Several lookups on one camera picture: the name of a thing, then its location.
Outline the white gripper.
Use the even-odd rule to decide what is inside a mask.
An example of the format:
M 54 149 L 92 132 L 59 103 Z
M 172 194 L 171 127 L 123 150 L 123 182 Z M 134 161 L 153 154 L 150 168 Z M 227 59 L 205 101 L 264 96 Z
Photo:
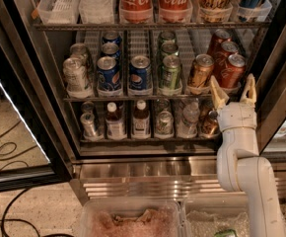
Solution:
M 214 76 L 210 78 L 210 91 L 214 108 L 219 110 L 217 120 L 222 132 L 242 127 L 256 129 L 256 113 L 253 108 L 256 102 L 256 89 L 252 74 L 247 77 L 240 103 L 231 102 L 227 105 L 229 96 L 220 87 Z

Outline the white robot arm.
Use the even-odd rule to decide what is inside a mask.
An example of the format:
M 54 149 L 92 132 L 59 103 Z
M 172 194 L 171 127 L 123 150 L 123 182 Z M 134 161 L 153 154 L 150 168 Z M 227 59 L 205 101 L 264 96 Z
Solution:
M 249 75 L 241 98 L 231 102 L 215 78 L 210 79 L 222 144 L 217 152 L 217 177 L 227 192 L 248 197 L 250 237 L 286 237 L 271 163 L 259 155 L 256 138 L 255 79 Z

